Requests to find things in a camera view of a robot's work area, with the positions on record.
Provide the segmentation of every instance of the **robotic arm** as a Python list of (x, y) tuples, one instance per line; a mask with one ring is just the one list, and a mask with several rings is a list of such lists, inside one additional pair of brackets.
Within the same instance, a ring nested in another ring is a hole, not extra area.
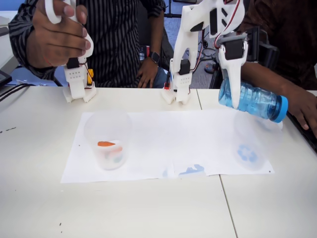
[[(233, 107), (238, 107), (241, 66), (247, 58), (248, 43), (247, 34), (236, 35), (232, 31), (242, 22), (245, 10), (242, 0), (227, 2), (229, 0), (203, 0), (198, 5), (183, 7), (174, 58), (170, 61), (171, 80), (162, 92), (169, 104), (175, 99), (183, 104), (189, 100), (189, 86), (196, 69), (198, 33), (209, 26), (223, 77), (229, 78)], [(189, 49), (189, 58), (182, 59), (186, 49)]]
[[(68, 5), (71, 5), (76, 9), (76, 0), (64, 0)], [(56, 16), (53, 9), (53, 0), (45, 0), (45, 8), (48, 19), (53, 24), (58, 24), (61, 22), (61, 16)], [(78, 22), (75, 15), (70, 17), (75, 22)], [(64, 88), (64, 96), (70, 103), (74, 99), (82, 98), (85, 102), (92, 99), (97, 90), (95, 88), (94, 82), (92, 81), (93, 72), (88, 70), (87, 58), (93, 54), (94, 42), (89, 35), (85, 38), (91, 44), (89, 50), (86, 51), (85, 55), (79, 58), (69, 59), (67, 65), (64, 66), (66, 81), (69, 83), (69, 88)]]

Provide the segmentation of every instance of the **table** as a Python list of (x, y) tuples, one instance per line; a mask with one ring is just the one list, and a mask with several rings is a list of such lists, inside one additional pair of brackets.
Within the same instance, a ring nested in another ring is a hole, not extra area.
[[(198, 90), (203, 110), (223, 107), (218, 93)], [(317, 156), (288, 118), (283, 143), (269, 161), (273, 175), (221, 176), (237, 236), (315, 238)]]
[(219, 176), (60, 183), (81, 114), (115, 108), (201, 109), (196, 90), (185, 106), (159, 89), (110, 88), (68, 104), (59, 87), (0, 103), (0, 237), (235, 238)]
[[(12, 20), (16, 14), (17, 11), (0, 11), (0, 16), (9, 18), (10, 20)], [(19, 63), (13, 55), (9, 35), (0, 37), (0, 52), (0, 70), (11, 74)]]

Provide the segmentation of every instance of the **transparent plastic cup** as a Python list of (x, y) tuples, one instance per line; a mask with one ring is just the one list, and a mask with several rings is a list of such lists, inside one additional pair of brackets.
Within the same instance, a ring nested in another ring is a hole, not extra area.
[(127, 159), (132, 122), (123, 111), (95, 112), (86, 122), (84, 135), (104, 170), (115, 170)]
[(263, 167), (267, 158), (283, 142), (283, 124), (237, 112), (231, 142), (232, 155), (241, 166), (251, 171)]

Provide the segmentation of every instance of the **plastic bottle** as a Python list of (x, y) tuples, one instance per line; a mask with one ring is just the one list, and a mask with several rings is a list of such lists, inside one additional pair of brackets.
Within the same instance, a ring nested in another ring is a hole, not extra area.
[[(232, 108), (228, 78), (222, 82), (218, 100), (220, 104)], [(262, 88), (253, 87), (248, 83), (241, 83), (238, 110), (279, 123), (286, 117), (288, 100)]]

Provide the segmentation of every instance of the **human hand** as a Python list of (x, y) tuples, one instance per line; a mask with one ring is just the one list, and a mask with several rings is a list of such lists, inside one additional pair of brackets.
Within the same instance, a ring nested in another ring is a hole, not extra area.
[[(39, 0), (33, 16), (35, 40), (40, 47), (43, 58), (50, 66), (66, 64), (69, 58), (83, 56), (91, 47), (84, 38), (87, 30), (81, 25), (86, 24), (87, 9), (80, 5), (74, 9), (62, 0), (53, 0), (56, 15), (62, 16), (59, 24), (52, 24), (46, 15), (45, 0)], [(78, 22), (69, 17), (76, 11)]]
[(310, 127), (317, 137), (316, 96), (296, 85), (288, 86), (286, 91), (289, 105), (288, 111), (296, 117), (304, 130), (308, 130)]
[(147, 57), (139, 69), (137, 77), (141, 76), (138, 88), (146, 88), (150, 82), (150, 88), (153, 88), (154, 79), (158, 72), (158, 65), (150, 58)]

